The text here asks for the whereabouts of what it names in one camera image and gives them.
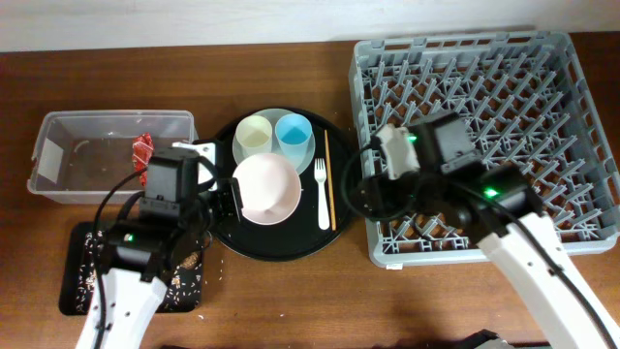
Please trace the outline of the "red snack wrapper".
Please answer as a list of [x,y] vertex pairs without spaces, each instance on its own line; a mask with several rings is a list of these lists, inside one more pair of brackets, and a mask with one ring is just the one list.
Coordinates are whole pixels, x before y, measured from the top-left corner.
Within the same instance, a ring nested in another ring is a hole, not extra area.
[[[154,152],[154,142],[149,133],[141,134],[133,139],[132,142],[133,155],[132,163],[136,172],[144,171]],[[144,171],[139,175],[139,183],[145,187],[147,182],[147,173]]]

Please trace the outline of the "brown food lump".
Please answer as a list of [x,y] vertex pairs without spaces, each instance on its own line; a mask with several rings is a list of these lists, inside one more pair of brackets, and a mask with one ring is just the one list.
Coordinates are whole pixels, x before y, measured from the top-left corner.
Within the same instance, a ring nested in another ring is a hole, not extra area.
[[199,264],[201,258],[201,252],[192,252],[187,258],[182,261],[180,266],[186,270],[194,269]]

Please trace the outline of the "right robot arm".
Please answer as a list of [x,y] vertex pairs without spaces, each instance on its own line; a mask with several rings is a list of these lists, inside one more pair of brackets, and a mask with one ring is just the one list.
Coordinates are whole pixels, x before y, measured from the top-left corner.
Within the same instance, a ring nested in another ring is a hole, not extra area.
[[551,217],[520,170],[489,170],[461,126],[375,132],[367,148],[387,170],[365,178],[361,215],[392,221],[441,214],[507,278],[554,348],[616,348],[619,327],[559,241]]

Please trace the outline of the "pink bowl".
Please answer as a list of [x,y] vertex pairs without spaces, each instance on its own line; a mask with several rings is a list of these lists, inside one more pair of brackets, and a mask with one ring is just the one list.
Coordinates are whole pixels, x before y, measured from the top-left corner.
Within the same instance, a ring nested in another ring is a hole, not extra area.
[[301,182],[292,164],[275,153],[261,153],[243,160],[232,175],[240,190],[242,216],[270,226],[287,220],[301,199]]

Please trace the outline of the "white cup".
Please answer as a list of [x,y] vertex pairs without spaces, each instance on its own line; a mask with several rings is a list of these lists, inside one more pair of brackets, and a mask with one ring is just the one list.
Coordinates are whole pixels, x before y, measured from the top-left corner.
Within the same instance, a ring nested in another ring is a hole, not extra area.
[[235,139],[245,157],[269,153],[272,149],[273,128],[270,121],[259,114],[243,118],[235,130]]

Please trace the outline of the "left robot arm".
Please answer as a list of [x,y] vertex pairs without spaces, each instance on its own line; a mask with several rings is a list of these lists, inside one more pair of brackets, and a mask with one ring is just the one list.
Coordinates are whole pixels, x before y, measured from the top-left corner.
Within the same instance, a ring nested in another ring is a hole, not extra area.
[[146,184],[113,224],[101,229],[95,214],[96,284],[77,347],[139,347],[177,269],[212,243],[214,226],[241,215],[238,182],[221,174],[223,149],[216,140],[156,149],[128,175]]

